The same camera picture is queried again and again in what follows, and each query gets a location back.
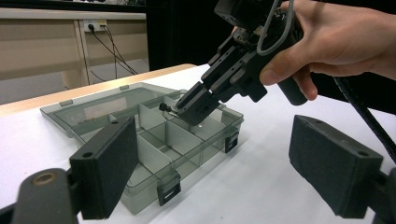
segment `small object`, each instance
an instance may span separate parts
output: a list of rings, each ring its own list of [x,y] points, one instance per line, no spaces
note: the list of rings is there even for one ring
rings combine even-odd
[[[165,103],[161,103],[160,104],[160,110],[161,111],[166,111],[166,112],[172,112],[172,107],[170,107],[169,105],[167,105]]]

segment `black 3d-printed part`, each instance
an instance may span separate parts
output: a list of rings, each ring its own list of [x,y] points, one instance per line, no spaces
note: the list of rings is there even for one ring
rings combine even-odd
[[[364,217],[381,155],[321,120],[295,116],[289,157],[337,216]]]
[[[66,171],[48,169],[26,178],[13,213],[11,223],[77,223]]]
[[[111,215],[137,163],[132,118],[111,121],[70,158],[72,176],[83,187],[84,219]]]

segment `power cord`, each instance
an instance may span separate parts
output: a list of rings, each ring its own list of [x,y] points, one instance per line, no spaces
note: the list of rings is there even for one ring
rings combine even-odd
[[[100,78],[98,75],[96,75],[92,70],[91,70],[91,73],[95,76],[95,77],[97,77],[99,80],[101,80],[101,81],[108,81],[108,80],[104,80],[104,79],[102,79],[102,78]]]
[[[95,33],[95,31],[94,31],[94,27],[93,27],[93,25],[92,24],[89,24],[88,25],[88,28],[91,30],[91,32],[92,32],[92,34],[93,34],[93,36],[112,54],[112,55],[114,55],[114,57],[116,57],[118,60],[120,60],[121,62],[123,62],[129,69],[127,69],[127,68],[125,68],[125,66],[123,66],[120,62],[117,62],[123,69],[125,69],[126,71],[128,71],[128,72],[130,72],[130,73],[132,73],[133,75],[136,75],[137,73],[136,73],[136,71],[131,67],[131,66],[129,66],[123,59],[121,59],[119,56],[117,56],[115,53],[113,53],[112,51],[111,51],[111,49],[105,44],[105,43],[103,43],[102,42],[102,40],[96,35],[96,33]]]
[[[375,136],[384,145],[390,157],[396,163],[396,145],[389,137],[387,132],[382,128],[379,122],[375,119],[372,113],[367,109],[364,102],[358,97],[358,94],[349,85],[347,77],[334,77],[335,84],[337,84],[341,93],[346,99],[355,107],[356,111],[361,115],[363,120],[367,123]]]
[[[131,66],[129,66],[129,65],[127,64],[127,62],[125,62],[125,60],[123,59],[122,55],[120,54],[119,49],[118,49],[117,46],[114,44],[113,35],[111,34],[110,29],[108,28],[108,26],[103,25],[103,27],[105,28],[106,33],[107,33],[108,37],[110,38],[111,43],[113,44],[113,47],[116,49],[117,53],[120,55],[120,58],[122,59],[122,62],[125,63],[125,64],[128,66],[128,68],[131,69],[131,70],[133,71],[133,73],[136,75],[137,72],[136,72]]]

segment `black cable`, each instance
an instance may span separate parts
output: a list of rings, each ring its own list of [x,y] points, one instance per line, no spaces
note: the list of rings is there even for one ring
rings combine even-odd
[[[81,35],[81,32],[79,32],[79,39],[80,39],[80,41],[81,41],[82,55],[84,55],[84,64],[85,64],[85,70],[86,70],[86,74],[87,74],[88,83],[91,83],[91,82],[90,82],[90,75],[88,74],[87,58],[86,58],[86,56],[85,56],[84,43],[82,43],[82,35]]]
[[[114,41],[113,41],[113,36],[110,34],[108,34],[107,33],[107,35],[108,35],[108,37],[110,38],[110,41],[111,41],[111,44],[113,45],[113,54],[114,54],[114,70],[115,70],[115,72],[116,72],[116,79],[117,79],[117,58],[116,58],[116,51],[115,51],[115,44],[114,44]]]
[[[105,27],[105,30],[106,30],[106,32],[107,32],[108,37],[112,40],[112,39],[113,39],[113,35],[111,34],[110,29],[109,29],[108,26],[106,26],[106,25],[104,25],[104,27]],[[113,45],[114,45],[113,47],[116,48],[117,53],[118,53],[118,54],[120,55],[120,57],[122,58],[122,62],[125,63],[125,65],[127,65],[128,68],[130,68],[132,71],[134,71],[134,74],[136,75],[137,72],[136,72],[131,66],[129,66],[129,65],[125,62],[125,60],[123,59],[122,55],[120,54],[120,51],[119,51],[119,49],[117,48],[117,46],[114,44],[113,41],[112,41],[112,43],[113,43]]]
[[[356,111],[361,115],[370,129],[374,132],[376,137],[381,141],[393,161],[396,162],[396,145],[389,137],[387,132],[378,123],[372,113],[367,109],[364,102],[362,102],[358,95],[354,92],[346,77],[334,77],[335,84],[337,84],[341,93],[346,99],[355,107]]]
[[[105,45],[105,43],[103,43],[102,42],[102,40],[100,40],[99,39],[99,37],[95,34],[95,32],[94,31],[91,31],[92,32],[92,34],[93,34],[93,36],[112,54],[112,55],[114,55],[118,60],[120,60],[121,62],[122,62],[122,59],[121,58],[119,58],[116,54],[113,54],[113,52],[111,52],[111,49],[108,47],[108,46],[106,46]],[[136,75],[137,73],[136,72],[134,72],[134,71],[132,71],[132,70],[129,70],[129,69],[127,69],[127,68],[125,68],[121,63],[118,63],[123,69],[125,69],[126,71],[128,71],[128,72],[130,72],[130,73],[132,73],[133,75]]]
[[[100,78],[98,75],[96,75],[92,70],[91,70],[91,73],[94,75],[94,76],[96,76],[99,80],[101,80],[101,81],[107,81],[107,80],[104,80],[104,79],[102,79],[102,78]]]

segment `cable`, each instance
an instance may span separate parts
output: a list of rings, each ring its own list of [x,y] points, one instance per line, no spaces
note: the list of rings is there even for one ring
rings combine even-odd
[[[107,81],[107,80],[104,80],[104,79],[102,79],[102,78],[100,78],[98,75],[96,75],[92,70],[91,70],[91,73],[94,75],[94,76],[96,76],[99,80],[101,80],[101,81]]]
[[[106,29],[106,26],[104,25],[104,27],[105,27],[105,30],[106,30],[106,33],[107,33],[107,35],[108,35],[108,37],[110,38],[110,40],[111,40],[111,44],[113,45],[113,54],[114,54],[114,70],[115,70],[115,72],[116,72],[116,79],[117,79],[117,58],[116,58],[116,51],[115,51],[115,44],[114,44],[114,41],[113,41],[113,35],[110,33],[110,32],[108,32],[107,31],[107,29]]]
[[[100,40],[99,39],[99,37],[96,35],[96,33],[93,31],[93,30],[91,30],[91,32],[92,32],[92,34],[93,34],[93,36],[112,54],[112,55],[114,55],[118,60],[120,60],[121,62],[123,62],[124,63],[124,61],[121,59],[121,58],[119,58],[116,54],[114,54],[112,51],[111,51],[111,49],[108,47],[108,46],[106,46],[105,45],[105,43],[103,43],[102,42],[102,40]],[[132,73],[133,75],[136,75],[137,73],[136,73],[136,71],[135,70],[133,70],[128,64],[126,64],[127,66],[128,66],[128,68],[130,68],[130,69],[132,69],[132,70],[129,70],[129,69],[127,69],[127,68],[125,68],[121,63],[118,63],[122,68],[124,68],[126,71],[128,71],[128,72],[130,72],[130,73]]]
[[[263,32],[260,35],[260,39],[257,44],[257,53],[261,56],[268,55],[268,54],[272,53],[274,50],[276,50],[277,48],[279,48],[279,46],[282,45],[283,42],[285,41],[285,39],[288,37],[289,31],[290,31],[292,18],[294,17],[294,11],[293,11],[294,0],[289,0],[289,8],[288,8],[288,13],[287,13],[286,25],[285,25],[285,30],[283,30],[282,36],[276,41],[276,43],[273,46],[271,46],[268,49],[262,50],[262,42],[265,39],[265,37],[267,37],[267,31],[271,24],[271,20],[275,15],[275,11],[277,9],[278,2],[279,2],[279,0],[274,1],[274,4],[271,7],[270,13],[268,14],[268,19],[264,24]]]
[[[82,55],[84,56],[84,64],[85,64],[85,70],[86,70],[86,74],[87,74],[88,83],[91,83],[90,82],[90,75],[88,74],[87,58],[85,56],[84,43],[82,42],[81,32],[79,32],[79,39],[81,41]]]
[[[110,29],[108,28],[108,26],[104,25],[104,27],[105,27],[105,30],[106,30],[106,32],[107,32],[108,37],[109,37],[111,40],[113,40],[113,35],[111,34]],[[113,41],[112,41],[112,43],[113,43],[114,47],[116,48],[117,53],[118,53],[118,54],[120,55],[120,57],[122,58],[122,55],[120,54],[119,49],[117,48],[117,46],[114,44]],[[125,63],[125,65],[127,65],[128,68],[131,69],[131,70],[134,72],[135,75],[137,74],[137,72],[136,72],[131,66],[129,66],[129,65],[125,62],[125,60],[124,60],[123,58],[122,58],[122,62]]]
[[[361,115],[363,120],[367,123],[375,136],[384,145],[390,157],[396,163],[396,145],[389,137],[387,132],[378,123],[375,117],[370,113],[364,103],[359,99],[358,95],[354,92],[346,77],[334,77],[335,84],[337,84],[341,93],[344,94],[346,99],[355,107],[356,111]]]

